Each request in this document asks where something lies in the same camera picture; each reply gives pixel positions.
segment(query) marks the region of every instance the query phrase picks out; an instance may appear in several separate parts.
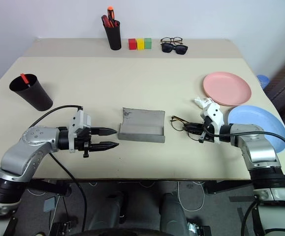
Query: beige tabletop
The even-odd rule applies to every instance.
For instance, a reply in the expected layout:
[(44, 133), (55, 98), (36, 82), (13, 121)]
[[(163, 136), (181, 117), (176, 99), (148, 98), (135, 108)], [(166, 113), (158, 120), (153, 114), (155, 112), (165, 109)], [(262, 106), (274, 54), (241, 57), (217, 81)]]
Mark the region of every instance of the beige tabletop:
[[(116, 148), (93, 152), (67, 150), (55, 156), (76, 178), (145, 179), (249, 179), (240, 149), (191, 140), (185, 132), (170, 125), (172, 115), (202, 122), (201, 109), (192, 101), (205, 97), (203, 78), (215, 71), (242, 77), (252, 89), (246, 103), (259, 106), (281, 120), (262, 91), (259, 82), (239, 51), (228, 40), (184, 40), (186, 55), (162, 53), (158, 40), (153, 49), (130, 51), (127, 43), (112, 51), (106, 39), (42, 39), (18, 58), (0, 80), (0, 160), (23, 132), (45, 112), (31, 107), (9, 90), (9, 83), (20, 73), (35, 74), (54, 101), (53, 108), (66, 104), (82, 105), (92, 117), (92, 126), (119, 130), (123, 107), (165, 111), (165, 143), (118, 140), (117, 135), (93, 136), (93, 142), (113, 141)], [(221, 106), (224, 119), (233, 107)], [(76, 109), (52, 113), (40, 125), (68, 126)], [(285, 149), (278, 153), (285, 172)], [(34, 177), (68, 178), (45, 156)]]

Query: red pen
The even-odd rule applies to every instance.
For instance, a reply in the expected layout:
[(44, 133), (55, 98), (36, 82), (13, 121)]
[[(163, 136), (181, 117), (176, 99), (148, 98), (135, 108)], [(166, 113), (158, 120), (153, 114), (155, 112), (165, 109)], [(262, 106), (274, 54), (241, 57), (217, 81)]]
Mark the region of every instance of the red pen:
[(109, 6), (107, 8), (107, 13), (108, 13), (108, 17), (110, 16), (113, 20), (115, 19), (115, 16), (114, 16), (114, 8), (112, 6)]
[(112, 24), (113, 27), (116, 26), (114, 19), (111, 16), (108, 16), (109, 22)]
[(24, 83), (25, 83), (26, 85), (28, 85), (29, 87), (31, 87), (31, 86), (30, 86), (30, 83), (29, 83), (29, 80), (26, 78), (25, 74), (21, 73), (21, 78), (22, 78), (22, 80), (24, 81)]
[(103, 21), (103, 25), (104, 25), (105, 27), (107, 27), (107, 28), (112, 28), (112, 27), (114, 27), (114, 26), (112, 25), (112, 23), (109, 21), (109, 19), (108, 19), (108, 17), (107, 17), (106, 15), (103, 15), (101, 18), (102, 18), (102, 21)]

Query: sunglasses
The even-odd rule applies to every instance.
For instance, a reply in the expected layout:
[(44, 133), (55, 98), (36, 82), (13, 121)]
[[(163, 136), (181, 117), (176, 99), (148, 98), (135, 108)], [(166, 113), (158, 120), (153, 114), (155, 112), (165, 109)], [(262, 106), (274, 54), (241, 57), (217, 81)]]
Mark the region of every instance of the sunglasses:
[(175, 50), (177, 54), (184, 55), (188, 49), (187, 46), (182, 45), (183, 39), (180, 37), (175, 38), (163, 38), (161, 39), (161, 46), (162, 46), (162, 52), (164, 53), (170, 53), (172, 50)]

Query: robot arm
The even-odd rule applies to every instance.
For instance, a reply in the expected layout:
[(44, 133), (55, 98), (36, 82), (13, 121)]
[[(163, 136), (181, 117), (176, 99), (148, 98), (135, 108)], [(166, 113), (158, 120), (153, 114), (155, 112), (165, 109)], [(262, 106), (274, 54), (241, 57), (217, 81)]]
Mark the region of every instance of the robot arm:
[[(199, 139), (201, 143), (204, 141), (214, 142), (215, 137), (209, 133), (235, 134), (263, 131), (261, 127), (253, 124), (224, 125), (220, 122), (223, 116), (217, 115), (217, 113), (221, 113), (219, 109), (209, 109), (211, 106), (215, 106), (215, 104), (209, 104), (204, 108), (204, 115), (201, 115), (205, 120), (203, 124), (188, 123), (184, 126), (187, 132), (201, 134)], [(265, 139), (264, 134), (219, 137), (217, 142), (219, 141), (231, 142), (233, 146), (242, 150), (242, 156), (254, 186), (253, 194), (258, 201), (252, 210), (256, 235), (285, 236), (285, 176), (270, 142)]]
[(20, 141), (12, 146), (0, 163), (0, 215), (14, 213), (21, 196), (31, 181), (43, 157), (59, 149), (84, 151), (89, 157), (91, 151), (114, 148), (118, 143), (91, 143), (91, 135), (110, 135), (116, 131), (110, 128), (91, 127), (91, 118), (79, 110), (66, 127), (49, 128), (34, 126), (22, 135)]

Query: black pen holder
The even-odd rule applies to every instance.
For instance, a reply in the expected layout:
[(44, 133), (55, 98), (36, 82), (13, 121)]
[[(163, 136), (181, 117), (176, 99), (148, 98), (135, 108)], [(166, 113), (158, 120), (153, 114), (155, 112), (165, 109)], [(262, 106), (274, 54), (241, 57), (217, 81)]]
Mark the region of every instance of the black pen holder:
[(25, 84), (19, 76), (10, 83), (10, 90), (17, 93), (38, 111), (46, 111), (51, 108), (53, 101), (40, 85), (37, 77), (33, 74), (26, 74), (25, 76), (30, 86)]
[(104, 27), (108, 38), (109, 46), (112, 50), (120, 50), (122, 48), (120, 22), (116, 27)]

